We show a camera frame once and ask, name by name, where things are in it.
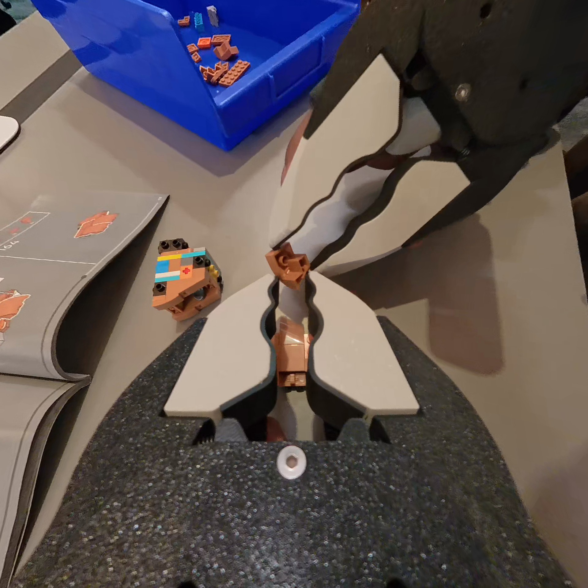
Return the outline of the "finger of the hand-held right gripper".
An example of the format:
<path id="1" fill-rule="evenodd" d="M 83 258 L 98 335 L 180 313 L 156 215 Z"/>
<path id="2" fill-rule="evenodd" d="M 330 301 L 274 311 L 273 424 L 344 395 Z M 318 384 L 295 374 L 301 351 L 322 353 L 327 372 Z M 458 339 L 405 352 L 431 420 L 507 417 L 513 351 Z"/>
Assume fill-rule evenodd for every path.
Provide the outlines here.
<path id="1" fill-rule="evenodd" d="M 312 262 L 319 272 L 347 272 L 401 247 L 470 185 L 448 160 L 410 159 L 386 179 L 375 201 Z"/>
<path id="2" fill-rule="evenodd" d="M 401 80 L 378 55 L 311 129 L 310 118 L 270 215 L 269 245 L 289 241 L 328 200 L 349 169 L 379 154 L 410 155 L 437 142 L 441 128 L 420 98 L 404 99 Z"/>

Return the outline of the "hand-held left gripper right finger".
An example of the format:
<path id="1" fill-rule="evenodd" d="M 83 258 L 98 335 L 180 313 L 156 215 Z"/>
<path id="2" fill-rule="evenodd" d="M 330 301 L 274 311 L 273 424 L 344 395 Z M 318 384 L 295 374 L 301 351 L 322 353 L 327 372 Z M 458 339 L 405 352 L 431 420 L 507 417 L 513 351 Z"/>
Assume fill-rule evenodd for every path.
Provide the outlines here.
<path id="1" fill-rule="evenodd" d="M 419 402 L 374 311 L 317 271 L 306 277 L 309 406 L 330 428 L 414 416 Z"/>

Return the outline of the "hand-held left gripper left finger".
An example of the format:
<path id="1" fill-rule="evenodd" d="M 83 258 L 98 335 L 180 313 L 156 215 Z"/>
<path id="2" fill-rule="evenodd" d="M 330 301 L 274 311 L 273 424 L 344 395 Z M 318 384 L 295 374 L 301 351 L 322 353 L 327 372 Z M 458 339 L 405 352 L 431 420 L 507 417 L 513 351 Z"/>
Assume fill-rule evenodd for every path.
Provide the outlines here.
<path id="1" fill-rule="evenodd" d="M 220 430 L 237 421 L 246 438 L 267 441 L 277 401 L 278 279 L 265 275 L 234 293 L 207 317 L 164 405 L 167 417 L 210 419 Z"/>

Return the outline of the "brown grey brick assembly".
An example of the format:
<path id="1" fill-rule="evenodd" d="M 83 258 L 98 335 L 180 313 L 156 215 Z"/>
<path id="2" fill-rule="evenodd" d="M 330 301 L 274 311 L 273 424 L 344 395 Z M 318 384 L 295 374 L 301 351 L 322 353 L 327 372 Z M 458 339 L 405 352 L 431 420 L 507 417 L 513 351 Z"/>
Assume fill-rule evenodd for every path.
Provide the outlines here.
<path id="1" fill-rule="evenodd" d="M 313 336 L 301 323 L 281 316 L 272 338 L 276 351 L 277 384 L 299 392 L 306 388 L 307 363 Z"/>

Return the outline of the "brown rounded corner brick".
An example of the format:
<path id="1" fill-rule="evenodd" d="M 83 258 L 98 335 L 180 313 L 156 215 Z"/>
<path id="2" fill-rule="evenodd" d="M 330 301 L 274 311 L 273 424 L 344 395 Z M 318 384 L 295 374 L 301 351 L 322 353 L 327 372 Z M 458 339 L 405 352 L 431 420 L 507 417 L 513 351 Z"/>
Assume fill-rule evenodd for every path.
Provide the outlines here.
<path id="1" fill-rule="evenodd" d="M 289 289 L 299 290 L 304 282 L 311 263 L 306 254 L 295 254 L 289 242 L 265 255 L 269 268 Z"/>

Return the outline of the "blue plastic bin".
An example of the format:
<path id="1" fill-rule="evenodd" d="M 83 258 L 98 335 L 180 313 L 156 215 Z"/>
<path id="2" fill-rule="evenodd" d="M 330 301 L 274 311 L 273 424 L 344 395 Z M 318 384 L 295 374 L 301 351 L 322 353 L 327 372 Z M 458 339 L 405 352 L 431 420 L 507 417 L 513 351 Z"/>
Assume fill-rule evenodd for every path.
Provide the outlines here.
<path id="1" fill-rule="evenodd" d="M 359 1 L 33 1 L 85 69 L 230 151 L 327 73 L 356 20 Z M 219 27 L 206 7 L 217 8 Z M 206 32 L 195 30 L 201 12 Z M 178 19 L 190 15 L 190 26 Z M 228 88 L 206 83 L 212 49 L 193 62 L 187 45 L 231 34 L 251 63 Z"/>

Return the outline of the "colourful striped brick model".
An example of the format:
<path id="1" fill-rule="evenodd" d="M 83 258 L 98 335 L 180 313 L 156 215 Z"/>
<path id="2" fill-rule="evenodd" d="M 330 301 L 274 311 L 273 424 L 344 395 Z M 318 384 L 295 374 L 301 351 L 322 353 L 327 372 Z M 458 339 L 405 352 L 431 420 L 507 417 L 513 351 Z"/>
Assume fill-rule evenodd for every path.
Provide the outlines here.
<path id="1" fill-rule="evenodd" d="M 193 318 L 222 298 L 222 271 L 206 247 L 182 238 L 161 240 L 152 288 L 152 307 L 174 321 Z"/>

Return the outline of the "person's brown hoodie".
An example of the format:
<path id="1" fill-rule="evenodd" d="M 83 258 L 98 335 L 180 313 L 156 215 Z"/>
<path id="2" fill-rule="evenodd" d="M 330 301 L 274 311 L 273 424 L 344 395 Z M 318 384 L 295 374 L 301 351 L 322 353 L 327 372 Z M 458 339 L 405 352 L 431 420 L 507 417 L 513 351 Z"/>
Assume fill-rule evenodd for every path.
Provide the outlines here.
<path id="1" fill-rule="evenodd" d="M 573 200 L 587 192 L 587 135 L 564 152 L 564 167 Z"/>

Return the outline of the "grey instruction booklet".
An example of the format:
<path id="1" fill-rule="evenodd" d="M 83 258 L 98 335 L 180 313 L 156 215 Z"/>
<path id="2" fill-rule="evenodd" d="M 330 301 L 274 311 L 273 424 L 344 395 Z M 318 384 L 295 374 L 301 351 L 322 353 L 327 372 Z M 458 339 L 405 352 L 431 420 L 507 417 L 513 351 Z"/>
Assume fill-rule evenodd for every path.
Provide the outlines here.
<path id="1" fill-rule="evenodd" d="M 39 196 L 1 228 L 1 587 L 18 565 L 43 453 L 69 400 L 91 383 L 127 294 L 104 270 L 168 195 Z"/>

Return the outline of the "white rounded board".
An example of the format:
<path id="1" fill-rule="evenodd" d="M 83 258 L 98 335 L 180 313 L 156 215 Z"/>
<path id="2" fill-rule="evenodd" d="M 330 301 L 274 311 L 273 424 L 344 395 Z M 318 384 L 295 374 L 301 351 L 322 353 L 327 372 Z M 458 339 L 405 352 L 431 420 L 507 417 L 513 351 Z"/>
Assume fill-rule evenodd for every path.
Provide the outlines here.
<path id="1" fill-rule="evenodd" d="M 0 116 L 0 124 L 1 124 L 1 144 L 0 150 L 1 153 L 7 149 L 19 136 L 21 131 L 21 126 L 19 122 L 9 116 Z"/>

